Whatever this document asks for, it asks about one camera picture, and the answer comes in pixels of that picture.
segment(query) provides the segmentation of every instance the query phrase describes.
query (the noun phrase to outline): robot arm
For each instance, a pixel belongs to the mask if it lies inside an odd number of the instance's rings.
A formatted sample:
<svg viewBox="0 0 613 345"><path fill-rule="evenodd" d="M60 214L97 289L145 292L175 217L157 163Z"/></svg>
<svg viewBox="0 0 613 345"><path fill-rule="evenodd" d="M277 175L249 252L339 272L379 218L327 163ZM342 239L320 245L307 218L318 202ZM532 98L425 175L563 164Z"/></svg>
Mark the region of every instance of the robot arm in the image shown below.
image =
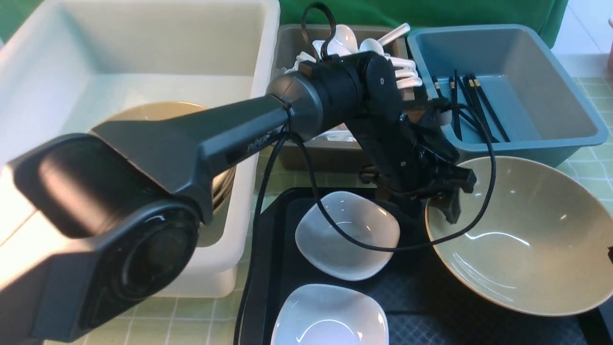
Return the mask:
<svg viewBox="0 0 613 345"><path fill-rule="evenodd" d="M72 341L163 289L213 218L213 178L280 131L307 141L344 122L373 163L370 181L436 198L457 220L457 191L471 192L475 180L436 132L448 104L409 106L385 58L331 56L276 78L260 98L158 122L105 122L15 159L2 183L32 211L0 236L0 310L16 320L0 323L0 339Z"/></svg>

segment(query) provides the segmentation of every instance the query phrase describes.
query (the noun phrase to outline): bowl rim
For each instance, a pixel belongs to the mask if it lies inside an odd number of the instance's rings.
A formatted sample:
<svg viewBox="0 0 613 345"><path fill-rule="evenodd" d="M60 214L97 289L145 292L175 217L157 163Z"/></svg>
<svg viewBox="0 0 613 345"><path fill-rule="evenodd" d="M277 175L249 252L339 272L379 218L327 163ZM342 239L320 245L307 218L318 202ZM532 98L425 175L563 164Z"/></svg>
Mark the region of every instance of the bowl rim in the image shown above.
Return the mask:
<svg viewBox="0 0 613 345"><path fill-rule="evenodd" d="M373 307L375 307L375 309L379 312L379 315L381 315L381 317L383 318L383 328L385 329L385 342L384 342L384 344L388 344L389 343L389 324L387 323L387 315L386 315L385 311L383 310L383 307L381 307L381 305L379 304L379 302L377 302L376 299L372 298L371 296L368 296L365 293L359 292L359 291L354 290L354 289L349 289L347 287L339 286L339 285L315 283L315 284L305 284L305 285L301 285L300 287L297 287L294 291L292 291L289 294L289 296L287 296L285 301L283 301L283 305L281 306L281 309L279 309L279 313L276 316L275 324L279 323L279 319L282 316L281 312L284 311L284 309L286 307L286 302L287 302L287 300L290 297L292 297L295 293L298 293L298 292L303 293L300 290L314 289L314 288L337 290L337 291L343 292L344 294L351 294L351 295L354 295L354 296L360 296L362 298L365 298L367 301L371 302ZM275 327L273 329L273 333L271 335L271 340L270 340L271 344L273 344L273 340L275 340L276 333L277 333L277 327Z"/></svg>
<svg viewBox="0 0 613 345"><path fill-rule="evenodd" d="M362 197L360 195L357 195L355 193L347 192L346 190L339 190L339 191L335 191L335 192L326 194L323 198L321 198L321 203L324 204L324 201L329 196L338 195L338 194L351 195L351 197L353 197L355 199L366 201L366 202L368 202L368 203L370 203L370 204L372 204L372 205L374 205L376 207L380 207L379 205L377 205L376 203L372 202L371 200L368 200L368 199L366 199L366 198L364 198L364 197ZM389 261L392 259L392 256L393 256L394 253L392 253L392 252L379 252L379 253L381 253L381 255L384 258L384 260L381 260L381 264L378 265L379 267L377 269L373 269L372 271L367 271L367 272L364 272L362 270L362 273L360 273L360 274L357 274L357 273L351 274L352 277L346 277L345 274L339 274L338 272L334 271L333 269L330 269L329 265L322 265L319 262L317 262L316 260L311 261L309 258L310 257L312 258L313 256L305 254L306 250L303 248L303 246L300 245L301 241L298 240L298 238L299 238L298 229L300 228L300 225L302 224L302 222L305 221L307 216L309 214L311 214L312 212L314 212L314 211L319 211L319 208L318 208L317 204L314 204L311 208L309 208L309 210L305 213L305 215L302 216L302 218L300 219L300 222L296 226L296 231L294 232L294 242L296 243L296 247L298 247L298 251L302 254L302 256L311 265L313 265L318 270L320 270L323 273L326 273L329 276L332 276L334 278L341 279L342 281L357 282L357 281L363 281L363 280L366 280L368 278L373 277L375 274L379 273L389 263ZM398 246L398 242L400 241L400 224L398 223L398 220L396 219L396 217L394 217L390 213L388 213L386 218L393 220L394 221L393 224L395 225L395 228L397 228L397 230L398 230L398 231L395 231L395 233L393 234L393 236L395 238L394 239L394 242L395 242L394 247L397 247Z"/></svg>
<svg viewBox="0 0 613 345"><path fill-rule="evenodd" d="M585 188L583 185L581 185L580 183L578 183L577 181L575 181L574 179L570 178L569 176L567 176L566 174L564 174L563 172L559 171L558 169L552 168L548 165L545 165L543 163L537 162L537 161L533 161L533 160L529 160L526 158L519 158L519 157L512 157L512 156L496 156L496 160L498 163L498 159L501 158L502 160L508 160L508 161L522 161L524 163L531 163L533 165L537 165L540 167L545 168L546 170L551 171L554 174L559 174L562 177L565 177L566 179L568 179L571 183L573 183L575 186L580 187L580 190L585 191L589 196L592 197L593 200L595 200L598 205L600 206L601 210L606 212L607 214L609 213L609 211L604 207L604 205L600 202L600 200L598 200L598 198L596 198L589 190L587 190L587 188ZM479 157L479 158L474 158L471 160L467 160L464 161L460 164L458 164L458 166L465 166L469 163L475 162L475 161L479 161L479 160L489 160L490 157ZM424 222L425 222L425 228L426 228L426 232L428 234L428 238L431 241L434 241L434 238L432 237L432 229L430 229L430 219L429 219L429 210L430 210L430 200L428 200L426 202L426 206L425 206L425 214L424 214ZM472 284L470 284L469 282L467 282L466 280L464 280L464 278L458 274L458 272L456 272L456 270L452 269L452 267L450 266L450 264L447 262L447 260L445 260L443 258L443 256L441 255L441 252L438 249L438 246L433 246L434 251L436 252L436 255L438 256L438 258L441 260L441 262L443 262L443 264L445 265L445 267L447 268L447 270L449 270L449 272L451 272L451 274L453 274L455 276L456 279L458 279L460 282L462 282L462 284L464 284L464 286L468 287L470 290L472 290L474 293L476 293L477 295L479 295L482 298L485 298L486 300L493 302L501 307L504 307L506 309L510 309L513 311L517 311L517 312L521 312L524 314L528 314L528 315L535 315L535 316L550 316L550 317L558 317L558 316L574 316L574 315L578 315L578 314L582 314L584 312L590 311L594 308L597 308L598 306L600 306L601 304L603 304L604 302L606 302L608 299L610 299L611 297L613 297L613 287L611 287L608 296L604 297L602 300L600 300L599 302L590 305L590 306L586 306L582 309L577 309L573 312L536 312L536 311L531 311L531 310L524 310L524 309L520 309L517 308L511 304L505 304L499 300L496 300L492 297L490 297L489 295L486 295L484 293L482 293L481 291L477 290Z"/></svg>

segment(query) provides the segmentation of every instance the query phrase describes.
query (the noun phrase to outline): green backdrop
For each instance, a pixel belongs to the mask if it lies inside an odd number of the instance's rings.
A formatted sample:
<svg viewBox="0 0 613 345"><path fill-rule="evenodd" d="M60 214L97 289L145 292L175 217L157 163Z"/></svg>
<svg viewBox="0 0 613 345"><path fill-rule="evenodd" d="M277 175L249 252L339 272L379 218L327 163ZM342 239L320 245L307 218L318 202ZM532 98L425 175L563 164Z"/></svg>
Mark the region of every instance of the green backdrop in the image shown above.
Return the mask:
<svg viewBox="0 0 613 345"><path fill-rule="evenodd" d="M0 38L7 41L42 0L0 0ZM281 24L299 23L312 0L280 0ZM513 23L533 28L552 47L568 0L323 0L344 24L418 26ZM325 23L312 15L310 23Z"/></svg>

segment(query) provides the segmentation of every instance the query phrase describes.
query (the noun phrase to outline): black chopsticks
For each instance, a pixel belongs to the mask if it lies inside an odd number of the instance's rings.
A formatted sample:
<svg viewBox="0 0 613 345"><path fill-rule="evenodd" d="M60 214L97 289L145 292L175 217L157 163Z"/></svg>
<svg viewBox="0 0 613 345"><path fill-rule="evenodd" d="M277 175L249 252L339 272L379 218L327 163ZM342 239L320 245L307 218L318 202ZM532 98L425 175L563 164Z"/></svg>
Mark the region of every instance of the black chopsticks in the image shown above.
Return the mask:
<svg viewBox="0 0 613 345"><path fill-rule="evenodd" d="M502 135L502 138L506 142L511 142L511 140L509 139L509 136L506 134L506 131L502 127L502 123L500 123L500 119L498 118L498 115L496 115L496 112L494 111L492 104L487 99L487 96L485 95L485 91L483 91L483 88L481 87L481 83L479 83L477 77L474 74L471 74L470 77L473 79L474 88L477 91L477 94L481 96L481 99L483 100L483 104L485 105L487 112L490 113L492 120L494 120L494 124L496 124L496 127L498 128L498 131Z"/></svg>
<svg viewBox="0 0 613 345"><path fill-rule="evenodd" d="M455 78L458 75L458 70L456 69L453 77L449 77L449 87L451 88L451 104L453 104L454 108L451 111L452 119L454 122L454 133L460 141L462 140L462 128L460 127L460 115L458 112L458 108L455 106L458 105L458 89L455 86Z"/></svg>
<svg viewBox="0 0 613 345"><path fill-rule="evenodd" d="M441 91L441 84L436 77L432 77L432 82L434 83L434 87L436 89L436 94L439 97L443 97L443 92ZM475 110L476 115L479 117L479 120L485 125L485 131L479 124L470 116L468 116L463 110L454 108L452 110L452 125L455 136L462 140L462 127L460 126L460 117L462 117L466 122L468 122L478 133L483 141L485 141L485 137L489 136L492 139L493 143L499 143L500 141L495 138L492 134L492 130L488 124L487 117L485 116L486 112L490 115L498 131L502 135L504 141L510 142L509 136L506 131L502 127L500 123L500 119L498 115L494 111L492 104L489 99L487 99L487 95L485 91L481 87L481 83L477 79L474 74L467 74L466 76L460 78L458 76L457 70L454 71L454 75L449 77L449 89L451 91L451 102L453 105L458 104L458 89L462 92L466 104Z"/></svg>

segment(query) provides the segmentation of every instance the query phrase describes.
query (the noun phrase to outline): chopsticks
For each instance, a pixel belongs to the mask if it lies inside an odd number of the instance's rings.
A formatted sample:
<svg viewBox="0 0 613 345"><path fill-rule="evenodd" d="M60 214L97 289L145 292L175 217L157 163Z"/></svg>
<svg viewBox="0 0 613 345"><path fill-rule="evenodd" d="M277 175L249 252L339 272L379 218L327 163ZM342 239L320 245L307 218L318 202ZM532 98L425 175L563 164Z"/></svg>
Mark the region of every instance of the chopsticks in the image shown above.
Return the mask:
<svg viewBox="0 0 613 345"><path fill-rule="evenodd" d="M467 106L475 109L475 106L473 104L473 99L470 96L470 94L468 93L468 90L466 89L466 86L464 86L464 84L462 83L462 81L460 80L460 77L458 75L455 75L455 86L458 87L460 89L460 91L462 91L462 95L464 96L464 99L466 100L466 104ZM486 133L483 132L483 129L481 128L481 126L479 126L474 120L473 118L471 118L470 116L468 116L464 111L459 110L458 113L460 114L460 116L462 116L462 118L464 120L466 120L468 123L471 124L471 126L473 126L475 128L475 130L479 133L479 135L481 136L481 139L485 142L485 136ZM490 138L492 138L492 143L498 143L500 142L498 139L496 139L495 137L493 137L492 135L490 135Z"/></svg>
<svg viewBox="0 0 613 345"><path fill-rule="evenodd" d="M432 82L434 83L434 87L436 89L436 94L439 97L443 97L443 92L441 91L441 84L439 83L438 78L432 77ZM464 87L464 85L462 85L462 82L460 81L460 78L458 76L455 76L455 82L454 82L454 87L455 87L455 103L457 104L457 86L459 86L460 89L462 90L462 93L464 94L464 98L466 99L467 105L470 106L470 107L473 107L472 100L468 96L468 93L466 92L466 88ZM454 121L455 121L454 127L455 127L456 123L457 123L457 126L460 127L460 119L459 119L459 117L461 116L466 122L468 122L474 128L475 131L477 131L477 133L479 133L479 135L481 136L481 139L483 141L485 141L485 133L481 129L481 126L479 126L479 124L472 117L468 116L463 110L461 110L461 109L457 109L457 110L458 111L457 111L456 115L458 115L458 118L457 118L457 120L454 118ZM458 136L458 134L456 134L456 136L460 140L462 140L461 135L462 135L461 132L460 132L459 136ZM498 141L496 138L492 138L492 142L500 142L500 141Z"/></svg>
<svg viewBox="0 0 613 345"><path fill-rule="evenodd" d="M456 69L454 71L454 76L453 77L449 77L449 87L451 88L451 103L453 104L454 108L451 111L452 114L452 119L454 122L454 133L455 136L457 136L458 139L460 139L460 141L462 140L462 127L460 127L460 116L459 116L459 112L455 106L458 105L458 89L455 86L455 79L458 76L458 70Z"/></svg>
<svg viewBox="0 0 613 345"><path fill-rule="evenodd" d="M498 118L498 115L496 115L496 112L494 111L492 104L490 103L489 99L487 99L487 96L485 95L485 91L481 87L481 83L479 83L479 81L477 80L477 77L474 74L471 74L470 77L473 79L474 87L477 90L477 93L479 94L479 96L481 96L481 99L483 99L483 104L485 105L485 108L487 109L488 113L490 113L490 115L492 116L492 120L494 120L494 124L496 124L496 127L498 128L498 131L502 135L502 138L506 142L511 142L511 140L509 139L509 136L506 134L506 131L502 127L502 123L500 123L500 119Z"/></svg>

